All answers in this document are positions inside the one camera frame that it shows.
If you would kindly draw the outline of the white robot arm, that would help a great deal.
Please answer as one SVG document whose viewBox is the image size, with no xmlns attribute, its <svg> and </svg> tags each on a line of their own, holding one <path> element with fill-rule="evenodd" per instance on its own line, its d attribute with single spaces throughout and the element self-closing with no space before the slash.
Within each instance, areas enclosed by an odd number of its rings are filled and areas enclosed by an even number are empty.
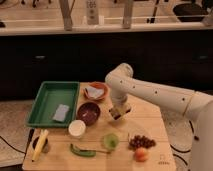
<svg viewBox="0 0 213 171">
<path fill-rule="evenodd" d="M 127 95 L 168 108 L 196 123 L 188 171 L 213 171 L 213 95 L 133 78 L 127 63 L 118 65 L 105 77 L 111 89 L 111 116 L 117 120 L 130 109 Z"/>
</svg>

